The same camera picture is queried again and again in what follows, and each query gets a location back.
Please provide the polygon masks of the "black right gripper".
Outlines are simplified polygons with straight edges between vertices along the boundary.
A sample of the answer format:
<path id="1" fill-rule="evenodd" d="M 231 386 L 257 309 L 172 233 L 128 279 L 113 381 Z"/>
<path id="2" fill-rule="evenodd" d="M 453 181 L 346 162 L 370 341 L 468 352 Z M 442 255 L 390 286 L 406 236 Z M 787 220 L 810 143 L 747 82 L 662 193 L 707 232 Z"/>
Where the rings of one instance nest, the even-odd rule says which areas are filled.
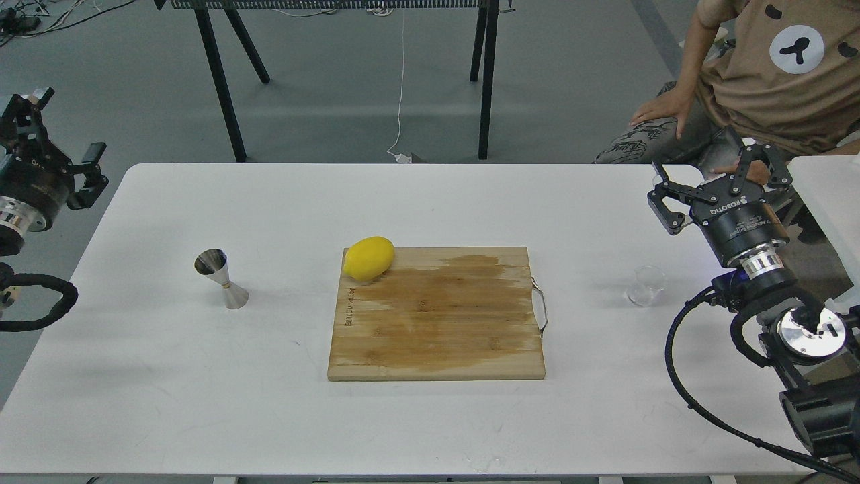
<path id="1" fill-rule="evenodd" d="M 718 177 L 698 187 L 670 180 L 666 169 L 653 162 L 657 181 L 647 193 L 648 205 L 664 229 L 679 234 L 688 218 L 700 227 L 720 266 L 736 268 L 747 252 L 789 242 L 787 231 L 766 202 L 766 190 L 789 189 L 793 178 L 779 148 L 771 143 L 743 143 L 731 126 L 723 134 L 739 148 L 739 163 L 729 177 Z M 670 210 L 664 199 L 692 206 L 692 216 Z"/>

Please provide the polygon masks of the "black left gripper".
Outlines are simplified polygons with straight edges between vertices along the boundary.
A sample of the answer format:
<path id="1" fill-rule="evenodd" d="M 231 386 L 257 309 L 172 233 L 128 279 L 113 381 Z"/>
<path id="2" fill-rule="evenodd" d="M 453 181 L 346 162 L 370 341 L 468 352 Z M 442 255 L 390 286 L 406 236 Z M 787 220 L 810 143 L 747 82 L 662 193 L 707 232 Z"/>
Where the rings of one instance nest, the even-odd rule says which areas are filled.
<path id="1" fill-rule="evenodd" d="M 91 143 L 78 165 L 71 165 L 67 154 L 48 144 L 41 112 L 54 94 L 52 87 L 40 88 L 27 95 L 10 95 L 2 104 L 1 144 L 6 150 L 2 227 L 14 233 L 51 229 L 65 206 L 92 208 L 110 182 L 99 165 L 107 149 L 105 142 Z M 82 187 L 75 191 L 74 175 L 84 177 Z"/>

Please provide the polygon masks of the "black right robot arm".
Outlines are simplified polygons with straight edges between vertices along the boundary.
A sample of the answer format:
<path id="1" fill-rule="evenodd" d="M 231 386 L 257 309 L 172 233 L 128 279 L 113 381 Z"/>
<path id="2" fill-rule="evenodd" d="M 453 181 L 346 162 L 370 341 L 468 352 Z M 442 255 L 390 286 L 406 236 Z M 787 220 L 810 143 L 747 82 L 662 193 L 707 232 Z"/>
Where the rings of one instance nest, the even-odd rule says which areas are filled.
<path id="1" fill-rule="evenodd" d="M 648 193 L 648 203 L 655 215 L 672 235 L 688 224 L 699 227 L 727 270 L 687 301 L 673 319 L 664 343 L 667 373 L 688 408 L 712 425 L 796 465 L 857 483 L 855 474 L 828 459 L 841 454 L 858 459 L 858 376 L 814 384 L 799 368 L 823 364 L 843 353 L 858 358 L 858 307 L 845 315 L 827 309 L 799 285 L 778 255 L 777 249 L 789 237 L 767 196 L 789 189 L 792 177 L 777 147 L 747 146 L 733 128 L 723 129 L 723 135 L 740 156 L 733 174 L 692 187 L 670 180 L 661 163 L 654 163 L 660 181 Z M 686 390 L 675 370 L 673 344 L 685 316 L 701 303 L 733 313 L 729 335 L 735 349 L 753 364 L 776 371 L 785 388 L 779 402 L 805 453 L 729 426 Z"/>

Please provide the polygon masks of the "person's right hand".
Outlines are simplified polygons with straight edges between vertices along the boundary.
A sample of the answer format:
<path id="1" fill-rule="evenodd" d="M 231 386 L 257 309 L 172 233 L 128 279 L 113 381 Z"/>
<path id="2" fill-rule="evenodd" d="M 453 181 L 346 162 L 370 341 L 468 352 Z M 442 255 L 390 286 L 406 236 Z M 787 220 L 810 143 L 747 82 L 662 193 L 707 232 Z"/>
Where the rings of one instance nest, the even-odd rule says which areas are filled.
<path id="1" fill-rule="evenodd" d="M 684 134 L 694 99 L 694 91 L 676 85 L 669 91 L 658 95 L 657 98 L 639 106 L 633 113 L 628 125 L 638 126 L 645 122 L 651 122 L 651 120 L 673 118 L 676 120 L 675 138 L 680 140 Z"/>

